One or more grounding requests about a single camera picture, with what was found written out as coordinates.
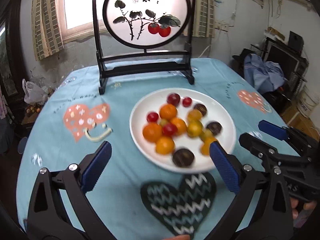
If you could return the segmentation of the right hand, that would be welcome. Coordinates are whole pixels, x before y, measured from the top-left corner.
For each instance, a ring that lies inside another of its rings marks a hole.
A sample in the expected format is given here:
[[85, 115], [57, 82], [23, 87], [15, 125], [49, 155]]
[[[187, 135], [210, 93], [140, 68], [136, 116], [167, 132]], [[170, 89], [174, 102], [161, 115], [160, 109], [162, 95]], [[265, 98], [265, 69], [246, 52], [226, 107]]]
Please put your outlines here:
[[317, 206], [317, 202], [312, 201], [309, 203], [304, 203], [300, 211], [298, 211], [299, 200], [290, 198], [290, 202], [292, 207], [293, 227], [301, 228]]

